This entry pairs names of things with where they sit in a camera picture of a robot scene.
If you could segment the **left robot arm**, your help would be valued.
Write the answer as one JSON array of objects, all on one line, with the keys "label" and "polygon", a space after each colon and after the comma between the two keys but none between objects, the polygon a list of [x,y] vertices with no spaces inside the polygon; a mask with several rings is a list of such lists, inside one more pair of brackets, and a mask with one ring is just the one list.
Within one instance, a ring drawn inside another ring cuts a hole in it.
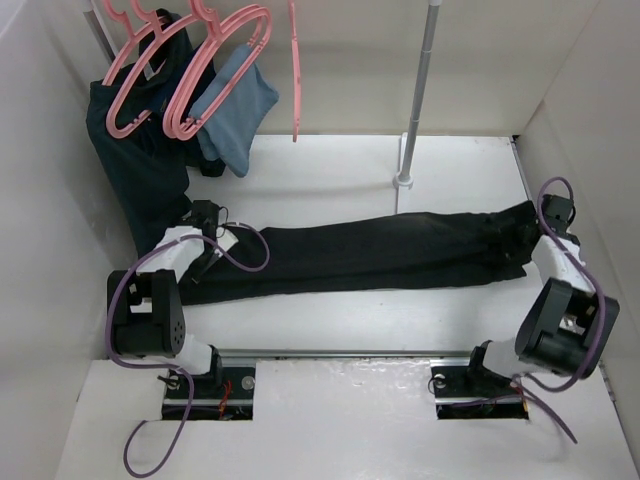
[{"label": "left robot arm", "polygon": [[210,201],[194,202],[149,252],[107,280],[109,359],[125,368],[170,369],[204,397],[223,387],[223,367],[215,347],[187,332],[179,283],[221,257],[219,214]]}]

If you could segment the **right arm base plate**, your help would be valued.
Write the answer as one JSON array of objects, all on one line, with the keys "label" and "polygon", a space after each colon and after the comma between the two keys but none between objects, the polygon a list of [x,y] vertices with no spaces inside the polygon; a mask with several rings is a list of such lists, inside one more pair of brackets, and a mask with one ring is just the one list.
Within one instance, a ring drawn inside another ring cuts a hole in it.
[{"label": "right arm base plate", "polygon": [[428,388],[439,420],[528,420],[525,401],[508,379],[469,365],[466,358],[431,362]]}]

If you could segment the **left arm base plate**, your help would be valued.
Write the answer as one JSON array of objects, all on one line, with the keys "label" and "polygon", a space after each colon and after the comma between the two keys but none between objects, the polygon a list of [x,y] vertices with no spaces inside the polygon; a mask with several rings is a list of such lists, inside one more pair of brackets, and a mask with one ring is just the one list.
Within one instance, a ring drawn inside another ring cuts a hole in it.
[{"label": "left arm base plate", "polygon": [[[223,366],[193,377],[194,393],[188,419],[193,421],[249,421],[253,419],[254,365]],[[170,370],[158,379],[165,384],[162,420],[180,420],[187,406],[188,381]]]}]

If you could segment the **pink plastic hanger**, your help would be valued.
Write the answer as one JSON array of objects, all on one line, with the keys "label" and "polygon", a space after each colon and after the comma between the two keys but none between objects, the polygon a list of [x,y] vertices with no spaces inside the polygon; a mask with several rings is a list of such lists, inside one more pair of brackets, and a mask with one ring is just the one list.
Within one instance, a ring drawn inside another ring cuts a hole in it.
[{"label": "pink plastic hanger", "polygon": [[296,24],[296,9],[295,9],[295,1],[288,0],[288,14],[290,21],[290,32],[291,32],[291,55],[292,55],[292,72],[293,72],[293,131],[292,131],[292,141],[296,142],[298,140],[299,132],[300,132],[300,121],[301,121],[301,68],[300,68],[300,54],[299,54],[299,43],[298,43],[298,35],[297,35],[297,24]]}]

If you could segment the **black denim trousers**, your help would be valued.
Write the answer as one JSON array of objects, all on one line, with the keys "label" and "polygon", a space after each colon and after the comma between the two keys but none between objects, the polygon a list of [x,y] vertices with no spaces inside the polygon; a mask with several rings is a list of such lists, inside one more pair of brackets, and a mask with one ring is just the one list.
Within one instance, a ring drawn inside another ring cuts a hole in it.
[{"label": "black denim trousers", "polygon": [[230,254],[179,284],[186,305],[280,294],[482,286],[522,278],[540,231],[525,201],[496,213],[404,213],[308,228],[235,227]]}]

